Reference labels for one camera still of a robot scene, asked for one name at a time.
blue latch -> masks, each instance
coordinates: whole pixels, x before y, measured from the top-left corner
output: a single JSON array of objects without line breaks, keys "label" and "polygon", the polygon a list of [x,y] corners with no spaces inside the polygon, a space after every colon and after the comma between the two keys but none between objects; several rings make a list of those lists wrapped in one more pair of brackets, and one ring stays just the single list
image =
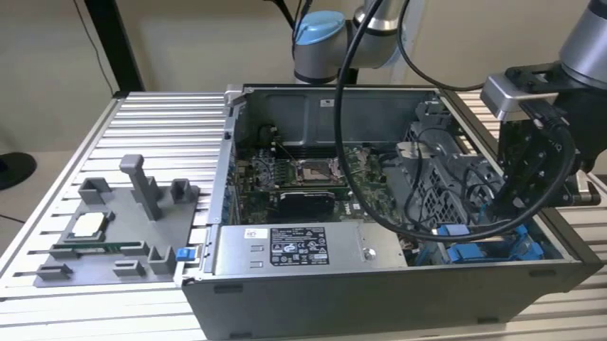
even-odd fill
[{"label": "blue latch", "polygon": [[195,249],[188,249],[187,247],[183,247],[181,249],[177,250],[177,254],[175,255],[175,260],[176,261],[193,261],[193,260],[196,260],[196,250]]}]

black pole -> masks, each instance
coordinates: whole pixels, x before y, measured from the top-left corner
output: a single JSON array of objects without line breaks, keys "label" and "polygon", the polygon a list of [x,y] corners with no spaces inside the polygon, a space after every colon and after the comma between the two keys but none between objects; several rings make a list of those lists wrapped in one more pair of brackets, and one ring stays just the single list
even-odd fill
[{"label": "black pole", "polygon": [[84,0],[120,91],[145,91],[115,0]]}]

motherboard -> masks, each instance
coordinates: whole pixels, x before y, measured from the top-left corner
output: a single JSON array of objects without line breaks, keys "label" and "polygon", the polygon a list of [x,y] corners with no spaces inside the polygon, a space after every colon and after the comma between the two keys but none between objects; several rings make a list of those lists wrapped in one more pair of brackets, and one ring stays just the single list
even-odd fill
[{"label": "motherboard", "polygon": [[[277,148],[283,153],[260,148],[237,161],[241,224],[372,221],[349,191],[336,157],[316,154],[296,158],[296,147]],[[401,216],[372,147],[347,147],[345,156],[367,201],[399,222]]]}]

black chair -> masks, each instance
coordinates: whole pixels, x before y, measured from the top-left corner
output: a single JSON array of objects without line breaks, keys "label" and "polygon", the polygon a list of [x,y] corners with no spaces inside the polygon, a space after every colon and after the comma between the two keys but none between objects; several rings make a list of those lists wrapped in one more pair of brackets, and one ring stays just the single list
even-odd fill
[{"label": "black chair", "polygon": [[25,153],[0,155],[0,190],[21,183],[36,171],[36,160]]}]

screw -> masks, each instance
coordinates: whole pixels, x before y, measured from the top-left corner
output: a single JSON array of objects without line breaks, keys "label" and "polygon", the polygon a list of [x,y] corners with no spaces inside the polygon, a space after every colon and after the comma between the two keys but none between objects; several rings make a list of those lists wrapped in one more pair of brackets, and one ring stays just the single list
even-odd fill
[{"label": "screw", "polygon": [[541,123],[541,121],[539,119],[533,120],[533,124],[537,127],[537,129],[543,129],[543,123]]}]

